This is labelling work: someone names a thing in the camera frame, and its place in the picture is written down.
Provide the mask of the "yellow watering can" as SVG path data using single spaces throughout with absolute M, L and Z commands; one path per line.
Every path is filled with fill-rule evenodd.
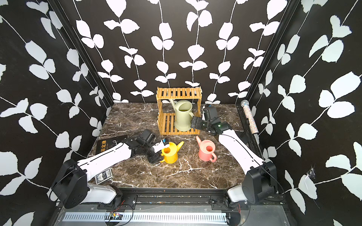
M 183 146 L 184 141 L 180 142 L 178 145 L 170 142 L 169 147 L 162 149 L 161 156 L 163 160 L 160 163 L 166 162 L 167 164 L 173 164 L 178 160 L 178 152 Z

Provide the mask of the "green watering can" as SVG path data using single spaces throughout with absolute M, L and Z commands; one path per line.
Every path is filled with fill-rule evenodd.
M 187 100 L 180 100 L 177 103 L 169 99 L 175 111 L 175 128 L 179 131 L 186 132 L 191 129 L 191 120 L 194 114 L 192 113 L 192 103 Z

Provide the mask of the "wooden slatted two-tier shelf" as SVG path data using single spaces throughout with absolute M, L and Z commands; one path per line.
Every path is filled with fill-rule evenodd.
M 161 135 L 198 135 L 200 130 L 191 128 L 193 116 L 200 117 L 202 89 L 160 88 L 156 93 L 158 105 L 157 124 Z M 170 113 L 163 111 L 163 100 L 168 100 L 173 108 Z

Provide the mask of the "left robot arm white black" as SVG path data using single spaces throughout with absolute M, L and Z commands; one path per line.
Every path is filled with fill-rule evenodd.
M 169 140 L 166 138 L 152 144 L 141 137 L 129 137 L 93 157 L 78 162 L 67 160 L 56 175 L 51 190 L 66 209 L 88 202 L 117 206 L 118 198 L 122 196 L 119 189 L 92 184 L 90 180 L 119 162 L 137 155 L 146 156 L 152 164 L 159 163 L 162 158 L 161 151 L 166 147 L 169 147 Z

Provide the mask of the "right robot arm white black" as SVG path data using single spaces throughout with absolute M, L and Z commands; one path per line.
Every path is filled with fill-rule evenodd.
M 255 204 L 279 192 L 275 165 L 272 162 L 266 163 L 252 152 L 227 122 L 221 122 L 218 118 L 203 120 L 193 116 L 191 128 L 217 136 L 219 143 L 243 169 L 245 178 L 242 184 L 227 191 L 231 202 L 247 201 Z

